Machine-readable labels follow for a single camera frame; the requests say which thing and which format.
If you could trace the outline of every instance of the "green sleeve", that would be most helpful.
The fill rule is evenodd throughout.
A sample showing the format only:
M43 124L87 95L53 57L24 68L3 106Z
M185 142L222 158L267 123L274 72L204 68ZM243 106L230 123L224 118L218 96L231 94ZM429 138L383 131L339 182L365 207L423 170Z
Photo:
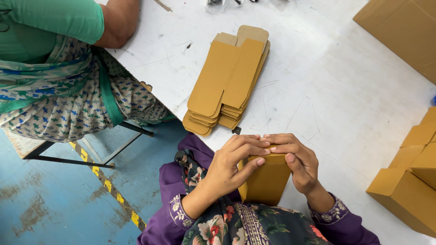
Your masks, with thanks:
M103 35L104 18L94 0L0 0L17 23L94 44Z

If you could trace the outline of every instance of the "green blouse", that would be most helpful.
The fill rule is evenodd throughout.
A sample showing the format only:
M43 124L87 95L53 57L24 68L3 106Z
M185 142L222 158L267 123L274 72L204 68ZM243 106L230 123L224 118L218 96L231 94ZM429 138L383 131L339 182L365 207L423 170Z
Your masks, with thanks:
M0 0L3 61L44 63L57 34L94 44L103 31L103 12L94 0Z

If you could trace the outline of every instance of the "finger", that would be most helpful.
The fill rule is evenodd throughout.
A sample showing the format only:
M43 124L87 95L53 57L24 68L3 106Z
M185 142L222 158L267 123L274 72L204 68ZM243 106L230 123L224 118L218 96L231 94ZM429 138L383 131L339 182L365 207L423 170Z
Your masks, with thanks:
M304 166L301 164L301 161L295 157L294 154L288 153L285 155L286 163L289 168L292 170L292 176L298 176L301 178L311 178L310 175L304 169Z
M292 133L278 133L278 134L267 134L264 135L263 138L260 138L261 141L268 141L271 144L293 144L300 143L300 141L295 137Z
M272 153L292 153L296 157L298 157L303 163L315 162L311 161L313 159L313 155L311 155L304 146L301 144L286 144L286 145L278 145L276 147L271 148Z
M239 137L236 140L234 140L232 143L230 143L229 146L226 147L226 149L232 152L242 147L245 144L251 144L261 148L266 148L270 146L269 142L260 141L251 137Z
M260 135L256 134L256 135L233 135L222 147L221 149L224 149L226 147L228 147L231 143L233 143L235 140L242 138L242 137L247 137L247 138L253 138L253 139L260 139Z
M261 148L254 146L252 144L245 144L242 147L238 148L234 152L232 152L232 157L234 161L239 162L244 157L248 156L266 156L269 155L271 151L269 149Z
M249 161L240 171L233 175L232 180L237 184L238 187L242 186L242 184L247 181L248 177L250 177L250 175L264 163L265 158L263 157L257 157Z

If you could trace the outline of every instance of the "purple sleeve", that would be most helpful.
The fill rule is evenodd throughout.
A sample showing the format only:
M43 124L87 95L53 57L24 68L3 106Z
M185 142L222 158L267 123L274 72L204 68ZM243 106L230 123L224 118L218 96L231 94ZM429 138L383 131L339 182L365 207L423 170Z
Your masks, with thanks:
M177 195L163 205L149 220L136 240L137 245L180 245L185 232L195 220L188 217L180 202L185 195Z
M316 212L309 205L310 216L323 236L334 245L380 245L378 237L362 226L362 218L352 214L335 195L330 195L336 202L325 213Z

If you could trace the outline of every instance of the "floral scarf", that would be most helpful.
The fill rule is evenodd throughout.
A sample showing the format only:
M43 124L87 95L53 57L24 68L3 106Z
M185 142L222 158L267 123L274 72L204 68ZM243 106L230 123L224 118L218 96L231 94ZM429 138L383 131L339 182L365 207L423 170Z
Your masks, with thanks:
M94 61L88 44L71 39L57 35L45 64L0 61L0 113L82 89Z
M207 173L192 151L176 154L189 194ZM320 231L296 210L232 202L226 195L212 204L185 233L183 245L311 245L329 244Z

